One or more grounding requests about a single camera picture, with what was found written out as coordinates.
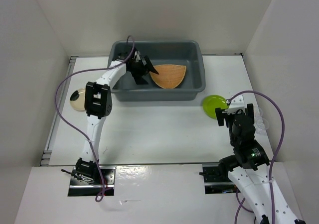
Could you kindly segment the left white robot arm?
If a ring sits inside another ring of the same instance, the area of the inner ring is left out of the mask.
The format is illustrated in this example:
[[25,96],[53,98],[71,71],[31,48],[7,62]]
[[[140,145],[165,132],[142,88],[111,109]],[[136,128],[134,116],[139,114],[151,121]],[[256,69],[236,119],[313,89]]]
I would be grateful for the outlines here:
[[76,163],[76,172],[88,184],[104,181],[98,169],[102,128],[113,106],[111,91],[127,72],[131,73],[137,85],[147,84],[144,76],[148,73],[158,74],[147,55],[142,57],[138,51],[134,51],[127,61],[118,56],[111,61],[111,65],[100,78],[86,84],[84,108],[87,114],[87,131],[83,151]]

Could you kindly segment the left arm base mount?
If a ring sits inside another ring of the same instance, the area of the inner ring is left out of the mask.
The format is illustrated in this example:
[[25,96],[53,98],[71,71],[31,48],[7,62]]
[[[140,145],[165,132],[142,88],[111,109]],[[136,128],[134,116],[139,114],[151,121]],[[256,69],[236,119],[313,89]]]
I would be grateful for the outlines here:
[[[116,167],[101,166],[100,168],[106,185],[104,196],[113,196],[115,191]],[[68,188],[69,197],[96,196],[102,191],[103,185],[101,180],[94,180],[91,177],[85,177],[82,174],[78,174],[76,173],[75,167],[72,168],[72,171],[61,169],[61,172],[70,175]]]

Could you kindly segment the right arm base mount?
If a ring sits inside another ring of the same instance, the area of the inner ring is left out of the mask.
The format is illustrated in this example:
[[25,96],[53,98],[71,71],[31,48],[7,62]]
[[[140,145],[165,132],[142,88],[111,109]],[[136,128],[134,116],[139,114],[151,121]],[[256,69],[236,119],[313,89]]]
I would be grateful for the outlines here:
[[227,194],[239,191],[237,186],[228,178],[230,168],[241,168],[234,164],[204,163],[198,174],[203,177],[205,194]]

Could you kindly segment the cream ceramic plate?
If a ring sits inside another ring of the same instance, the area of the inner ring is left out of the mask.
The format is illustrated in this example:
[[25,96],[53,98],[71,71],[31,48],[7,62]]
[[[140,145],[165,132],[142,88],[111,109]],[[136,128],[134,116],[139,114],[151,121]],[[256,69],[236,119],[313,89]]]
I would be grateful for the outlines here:
[[85,111],[85,88],[75,90],[69,99],[71,107],[78,112]]

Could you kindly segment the woven bamboo fan-shaped basket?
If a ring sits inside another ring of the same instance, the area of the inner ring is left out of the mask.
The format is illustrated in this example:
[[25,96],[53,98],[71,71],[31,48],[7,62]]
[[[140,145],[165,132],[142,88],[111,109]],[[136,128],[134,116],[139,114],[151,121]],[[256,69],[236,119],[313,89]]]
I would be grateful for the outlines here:
[[186,75],[186,66],[177,64],[160,64],[155,69],[158,74],[150,73],[151,79],[163,89],[174,89],[178,87]]

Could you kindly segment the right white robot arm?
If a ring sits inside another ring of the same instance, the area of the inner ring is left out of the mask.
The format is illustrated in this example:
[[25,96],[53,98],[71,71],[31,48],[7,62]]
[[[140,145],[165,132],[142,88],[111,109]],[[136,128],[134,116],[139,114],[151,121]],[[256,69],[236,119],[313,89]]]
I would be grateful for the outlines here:
[[303,224],[286,202],[274,176],[270,160],[255,139],[253,105],[236,111],[215,110],[219,126],[229,129],[233,155],[219,161],[218,175],[232,181],[250,205],[259,224]]

